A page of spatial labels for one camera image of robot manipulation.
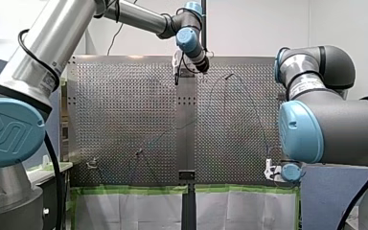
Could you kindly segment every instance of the white wall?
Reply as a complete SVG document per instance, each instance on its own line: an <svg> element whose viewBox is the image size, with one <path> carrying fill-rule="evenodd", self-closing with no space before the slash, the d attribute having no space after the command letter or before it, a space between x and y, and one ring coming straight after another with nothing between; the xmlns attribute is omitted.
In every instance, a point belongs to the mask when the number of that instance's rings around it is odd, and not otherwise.
<svg viewBox="0 0 368 230"><path fill-rule="evenodd" d="M175 13L188 0L138 0L154 12ZM309 43L309 0L209 0L208 49L217 56L273 57L282 46ZM119 28L103 18L93 20L87 34L87 53L106 55ZM111 55L167 55L176 50L174 38L124 26Z"/></svg>
<svg viewBox="0 0 368 230"><path fill-rule="evenodd" d="M345 50L356 67L349 99L368 95L368 0L310 0L310 46Z"/></svg>
<svg viewBox="0 0 368 230"><path fill-rule="evenodd" d="M9 60L18 47L17 35L35 23L48 0L0 0L0 59ZM85 54L85 37L76 54Z"/></svg>

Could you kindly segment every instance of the perforated metal board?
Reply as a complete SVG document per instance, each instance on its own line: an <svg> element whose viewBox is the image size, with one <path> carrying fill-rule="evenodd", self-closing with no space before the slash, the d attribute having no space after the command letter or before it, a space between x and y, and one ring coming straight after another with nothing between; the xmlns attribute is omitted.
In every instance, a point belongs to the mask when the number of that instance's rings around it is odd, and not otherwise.
<svg viewBox="0 0 368 230"><path fill-rule="evenodd" d="M217 58L198 80L197 183L265 184L266 158L281 158L277 116L282 86L273 59Z"/></svg>
<svg viewBox="0 0 368 230"><path fill-rule="evenodd" d="M262 183L265 159L280 159L275 123L282 89L272 63L215 57L209 74L198 76L195 155L189 156L197 183ZM170 57L75 57L68 77L75 186L178 183ZM98 168L88 169L94 158Z"/></svg>

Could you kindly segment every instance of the robotic arm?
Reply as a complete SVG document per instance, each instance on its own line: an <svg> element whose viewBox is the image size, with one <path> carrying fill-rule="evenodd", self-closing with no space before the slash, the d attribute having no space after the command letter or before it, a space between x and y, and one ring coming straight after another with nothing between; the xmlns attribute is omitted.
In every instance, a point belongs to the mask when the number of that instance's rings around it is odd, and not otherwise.
<svg viewBox="0 0 368 230"><path fill-rule="evenodd" d="M310 164L368 166L368 97L344 100L355 82L350 57L333 46L284 48L275 69L276 81L287 91L288 102L279 114L285 155ZM338 229L366 191L368 181L346 209ZM359 222L368 229L368 195L360 205Z"/></svg>
<svg viewBox="0 0 368 230"><path fill-rule="evenodd" d="M27 31L19 35L23 49L16 50L0 75L0 229L42 229L42 191L31 188L21 162L35 154L43 140L47 143L49 97L92 17L104 15L162 39L176 36L178 47L197 70L208 71L209 60L199 43L198 3L187 3L181 13L169 16L124 0L114 2L111 7L109 0L51 0L27 37L23 40ZM22 221L20 217L26 216L28 221Z"/></svg>

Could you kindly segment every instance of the robot logo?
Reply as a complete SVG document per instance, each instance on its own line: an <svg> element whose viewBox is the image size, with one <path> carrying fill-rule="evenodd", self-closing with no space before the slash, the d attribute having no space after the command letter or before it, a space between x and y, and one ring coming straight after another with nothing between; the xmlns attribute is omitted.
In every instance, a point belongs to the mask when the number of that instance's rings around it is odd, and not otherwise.
<svg viewBox="0 0 368 230"><path fill-rule="evenodd" d="M0 151L17 154L31 130L31 124L0 113Z"/></svg>

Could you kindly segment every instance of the blue joint cap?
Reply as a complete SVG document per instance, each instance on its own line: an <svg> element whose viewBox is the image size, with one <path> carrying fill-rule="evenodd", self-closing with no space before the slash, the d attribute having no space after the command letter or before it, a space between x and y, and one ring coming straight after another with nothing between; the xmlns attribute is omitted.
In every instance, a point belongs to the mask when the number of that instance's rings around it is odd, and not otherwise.
<svg viewBox="0 0 368 230"><path fill-rule="evenodd" d="M184 52L192 52L198 45L198 38L196 32L191 28L181 29L175 36L177 46Z"/></svg>
<svg viewBox="0 0 368 230"><path fill-rule="evenodd" d="M321 126L312 111L302 102L283 103L279 114L283 152L292 160L318 163L324 153Z"/></svg>
<svg viewBox="0 0 368 230"><path fill-rule="evenodd" d="M282 178L287 182L296 182L301 178L301 168L295 164L285 164L282 167Z"/></svg>
<svg viewBox="0 0 368 230"><path fill-rule="evenodd" d="M184 6L185 9L196 12L198 16L202 17L202 6L197 2L188 2Z"/></svg>
<svg viewBox="0 0 368 230"><path fill-rule="evenodd" d="M0 168L19 164L41 147L44 120L27 103L0 98Z"/></svg>

